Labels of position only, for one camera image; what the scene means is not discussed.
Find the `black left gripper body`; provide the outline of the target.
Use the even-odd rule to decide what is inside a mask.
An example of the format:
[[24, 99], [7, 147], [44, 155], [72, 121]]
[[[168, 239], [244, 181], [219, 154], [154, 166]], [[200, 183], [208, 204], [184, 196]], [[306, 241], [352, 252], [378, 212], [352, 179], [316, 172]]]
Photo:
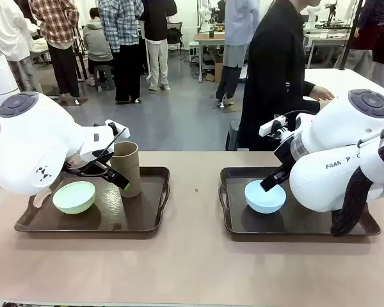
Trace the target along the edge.
[[70, 156], [63, 165], [63, 171], [70, 175], [86, 178], [115, 178], [115, 170], [107, 165], [114, 151], [111, 149], [96, 150], [89, 155], [90, 161], [84, 160], [79, 152]]

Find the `person's right hand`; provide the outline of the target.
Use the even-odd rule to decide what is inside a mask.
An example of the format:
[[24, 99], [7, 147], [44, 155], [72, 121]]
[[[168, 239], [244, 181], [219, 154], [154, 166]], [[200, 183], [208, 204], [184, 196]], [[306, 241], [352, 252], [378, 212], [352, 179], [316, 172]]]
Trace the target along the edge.
[[309, 97], [316, 101], [331, 101], [335, 98], [335, 95], [326, 88], [315, 85], [312, 88]]

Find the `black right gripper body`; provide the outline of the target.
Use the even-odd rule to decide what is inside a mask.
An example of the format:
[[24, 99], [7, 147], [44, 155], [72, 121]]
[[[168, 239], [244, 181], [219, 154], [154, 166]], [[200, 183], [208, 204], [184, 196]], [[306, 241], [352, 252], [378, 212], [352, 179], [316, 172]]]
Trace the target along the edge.
[[296, 163], [295, 158], [291, 153], [291, 143], [293, 137], [288, 137], [277, 147], [274, 151], [275, 156], [281, 162], [281, 165], [275, 171], [275, 174], [288, 175], [291, 172], [292, 167]]

